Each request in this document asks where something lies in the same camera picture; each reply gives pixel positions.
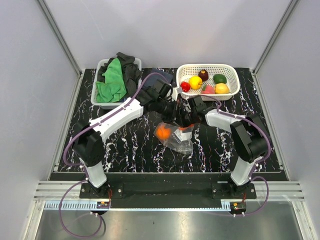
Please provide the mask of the clear zip top bag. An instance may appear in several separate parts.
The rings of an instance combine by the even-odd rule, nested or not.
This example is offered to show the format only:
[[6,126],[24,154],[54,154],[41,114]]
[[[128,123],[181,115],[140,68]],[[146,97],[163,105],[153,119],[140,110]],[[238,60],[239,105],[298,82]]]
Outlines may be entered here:
[[[156,137],[156,128],[159,125],[166,125],[167,128],[171,129],[171,135],[168,139],[160,140]],[[165,147],[184,155],[190,155],[193,152],[193,124],[188,127],[179,127],[161,122],[157,125],[157,127],[154,130],[154,135]]]

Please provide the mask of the pink fake peach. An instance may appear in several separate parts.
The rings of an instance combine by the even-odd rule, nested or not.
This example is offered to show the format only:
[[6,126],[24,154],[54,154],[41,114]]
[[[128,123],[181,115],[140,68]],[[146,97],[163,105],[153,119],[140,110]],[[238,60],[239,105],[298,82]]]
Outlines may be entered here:
[[215,94],[215,88],[211,85],[204,85],[201,90],[201,94],[212,95]]

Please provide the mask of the yellow fake fruit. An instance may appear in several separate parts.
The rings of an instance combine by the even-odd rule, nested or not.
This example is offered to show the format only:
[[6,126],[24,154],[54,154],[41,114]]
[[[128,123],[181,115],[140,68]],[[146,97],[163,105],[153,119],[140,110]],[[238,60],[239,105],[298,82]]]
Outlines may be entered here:
[[225,83],[218,83],[214,86],[214,91],[215,94],[228,94],[230,89]]

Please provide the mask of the dark red fake fruit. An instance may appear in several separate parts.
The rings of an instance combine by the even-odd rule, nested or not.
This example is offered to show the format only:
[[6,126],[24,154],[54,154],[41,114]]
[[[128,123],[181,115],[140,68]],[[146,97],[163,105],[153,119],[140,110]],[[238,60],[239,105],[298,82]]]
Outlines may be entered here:
[[209,74],[205,69],[201,70],[198,73],[198,76],[202,79],[203,82],[205,82],[209,79]]

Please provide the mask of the dark green fake vegetable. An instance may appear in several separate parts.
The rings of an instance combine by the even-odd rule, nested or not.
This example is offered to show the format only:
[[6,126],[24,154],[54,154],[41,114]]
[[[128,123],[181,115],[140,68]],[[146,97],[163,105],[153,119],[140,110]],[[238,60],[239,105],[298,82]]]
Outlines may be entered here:
[[215,74],[213,76],[213,81],[214,83],[217,84],[226,84],[227,83],[227,78],[223,74]]

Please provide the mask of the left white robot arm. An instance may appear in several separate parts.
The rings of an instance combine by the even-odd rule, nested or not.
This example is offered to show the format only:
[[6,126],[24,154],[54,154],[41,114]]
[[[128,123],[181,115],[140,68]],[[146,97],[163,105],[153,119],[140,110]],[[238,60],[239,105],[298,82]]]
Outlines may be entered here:
[[120,106],[80,127],[72,149],[84,165],[86,179],[91,183],[90,192],[95,197],[103,198],[108,193],[102,160],[105,155],[104,142],[111,134],[148,112],[157,112],[161,114],[164,123],[178,127],[191,124],[181,101],[169,96],[172,93],[173,87],[170,84],[157,79],[153,86],[140,89]]

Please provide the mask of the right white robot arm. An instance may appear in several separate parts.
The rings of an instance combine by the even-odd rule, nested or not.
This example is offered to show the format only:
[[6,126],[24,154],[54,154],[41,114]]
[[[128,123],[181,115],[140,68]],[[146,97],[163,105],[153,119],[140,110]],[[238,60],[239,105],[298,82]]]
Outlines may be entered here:
[[271,154],[271,143],[260,117],[225,112],[220,109],[222,103],[217,99],[214,100],[217,106],[209,107],[199,95],[187,101],[189,106],[180,106],[178,111],[181,126],[201,123],[231,134],[238,159],[222,192],[239,198],[249,187],[255,166]]

